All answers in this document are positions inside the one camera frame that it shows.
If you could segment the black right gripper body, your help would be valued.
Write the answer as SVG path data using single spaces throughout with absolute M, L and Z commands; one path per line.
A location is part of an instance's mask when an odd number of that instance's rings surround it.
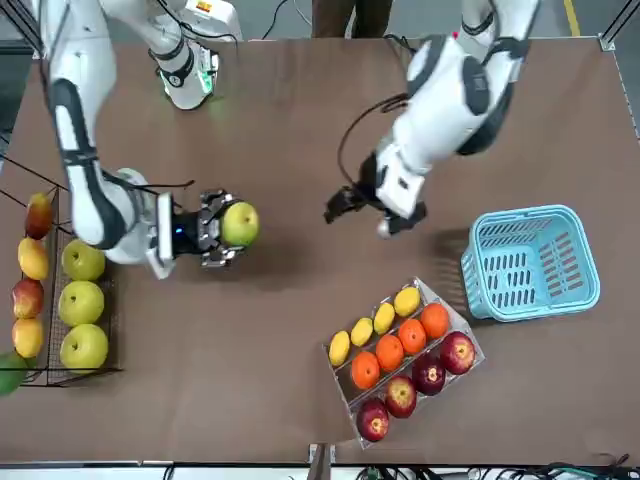
M 175 257 L 201 253 L 197 212 L 173 213 L 171 216 L 172 251 Z

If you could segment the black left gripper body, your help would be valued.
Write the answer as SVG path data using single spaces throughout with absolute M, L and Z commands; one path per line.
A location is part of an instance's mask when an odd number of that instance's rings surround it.
M 414 212 L 408 219 L 396 215 L 377 198 L 375 193 L 377 184 L 376 154 L 371 153 L 359 168 L 356 188 L 370 206 L 383 213 L 383 220 L 379 229 L 381 234 L 398 234 L 402 231 L 411 230 L 427 216 L 427 208 L 423 201 L 417 203 Z

